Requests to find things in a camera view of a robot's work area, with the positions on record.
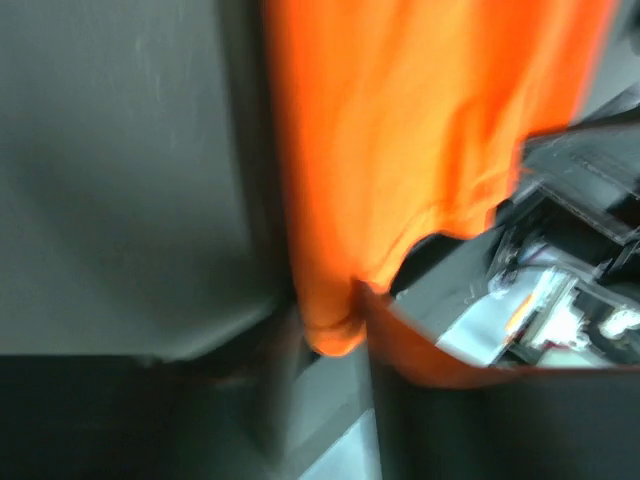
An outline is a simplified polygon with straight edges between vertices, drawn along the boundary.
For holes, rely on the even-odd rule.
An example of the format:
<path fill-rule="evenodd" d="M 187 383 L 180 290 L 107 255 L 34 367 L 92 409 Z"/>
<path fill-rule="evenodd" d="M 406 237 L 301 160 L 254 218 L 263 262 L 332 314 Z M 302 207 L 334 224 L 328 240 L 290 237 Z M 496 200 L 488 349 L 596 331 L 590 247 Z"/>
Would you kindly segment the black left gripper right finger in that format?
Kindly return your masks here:
<path fill-rule="evenodd" d="M 478 368 L 438 348 L 363 282 L 385 479 L 635 479 L 634 367 Z"/>

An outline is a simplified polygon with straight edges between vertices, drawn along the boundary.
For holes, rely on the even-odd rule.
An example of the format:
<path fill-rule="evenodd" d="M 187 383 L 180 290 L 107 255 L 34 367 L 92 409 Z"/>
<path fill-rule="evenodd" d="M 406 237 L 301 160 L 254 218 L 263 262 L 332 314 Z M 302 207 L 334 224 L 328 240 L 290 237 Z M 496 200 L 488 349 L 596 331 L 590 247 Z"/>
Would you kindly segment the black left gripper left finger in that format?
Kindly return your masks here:
<path fill-rule="evenodd" d="M 295 304 L 188 360 L 115 355 L 1 359 L 5 479 L 286 479 Z"/>

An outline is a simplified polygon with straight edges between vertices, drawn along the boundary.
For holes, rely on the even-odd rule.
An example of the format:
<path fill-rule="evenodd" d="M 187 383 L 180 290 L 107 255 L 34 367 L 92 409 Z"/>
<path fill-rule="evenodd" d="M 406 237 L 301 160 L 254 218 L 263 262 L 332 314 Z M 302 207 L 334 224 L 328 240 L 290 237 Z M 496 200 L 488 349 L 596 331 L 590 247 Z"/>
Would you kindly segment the orange t shirt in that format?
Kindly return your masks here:
<path fill-rule="evenodd" d="M 493 223 L 530 134 L 569 124 L 614 1 L 267 1 L 305 337 L 365 338 L 354 280 L 387 292 L 411 248 Z"/>

